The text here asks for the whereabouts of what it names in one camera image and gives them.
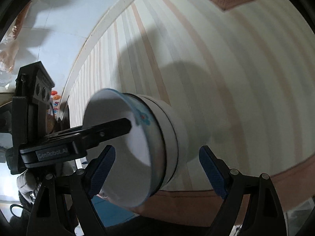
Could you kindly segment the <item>white bowl with flower pattern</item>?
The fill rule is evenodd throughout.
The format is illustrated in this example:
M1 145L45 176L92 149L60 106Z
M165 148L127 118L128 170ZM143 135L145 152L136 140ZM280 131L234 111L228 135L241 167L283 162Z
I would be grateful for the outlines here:
M97 157L108 144L115 148L114 164L101 189L110 202L133 208L162 185L166 174L165 145L160 126L145 101L114 89L102 89L92 96L85 109L83 127L120 118L130 120L129 133L89 150L87 160Z

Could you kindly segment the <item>clear plastic bag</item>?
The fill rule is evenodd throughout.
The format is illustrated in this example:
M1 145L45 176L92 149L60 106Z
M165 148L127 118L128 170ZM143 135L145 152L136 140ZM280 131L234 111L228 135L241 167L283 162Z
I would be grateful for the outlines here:
M1 40L1 87L6 86L12 79L12 71L19 49L17 37L21 32L31 3L28 2L20 11Z

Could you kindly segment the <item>plain white bowl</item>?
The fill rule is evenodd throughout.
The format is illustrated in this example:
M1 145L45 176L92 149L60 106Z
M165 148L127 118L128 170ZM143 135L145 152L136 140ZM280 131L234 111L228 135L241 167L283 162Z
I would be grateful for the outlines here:
M166 141L167 155L176 155L177 166L186 164L189 140L186 127L174 109L162 100L142 95L141 98L150 107L162 130Z

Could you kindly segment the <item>colourful fruit sticker sheet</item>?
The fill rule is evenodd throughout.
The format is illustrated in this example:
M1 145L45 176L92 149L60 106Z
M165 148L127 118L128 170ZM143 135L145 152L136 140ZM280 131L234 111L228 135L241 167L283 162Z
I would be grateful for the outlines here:
M59 112L60 101L61 95L55 90L51 91L49 113L54 117L56 117Z

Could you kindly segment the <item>striped table mat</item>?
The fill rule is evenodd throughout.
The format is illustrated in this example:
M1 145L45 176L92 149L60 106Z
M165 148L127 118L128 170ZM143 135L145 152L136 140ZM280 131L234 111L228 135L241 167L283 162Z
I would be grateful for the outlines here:
M76 64L73 126L95 92L112 88L163 100L187 128L183 171L135 213L208 226L221 198L199 164L205 144L244 174L269 174L284 210L314 195L314 32L289 0L228 11L134 0L103 18Z

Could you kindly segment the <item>white bowl with dark rim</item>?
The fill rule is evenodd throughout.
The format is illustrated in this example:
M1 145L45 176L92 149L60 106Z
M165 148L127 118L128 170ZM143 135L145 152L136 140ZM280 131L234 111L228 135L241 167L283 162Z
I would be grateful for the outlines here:
M157 123L163 142L164 175L161 186L164 187L175 176L179 164L179 133L180 120L170 105L161 100L155 100L145 95L137 95L145 103Z

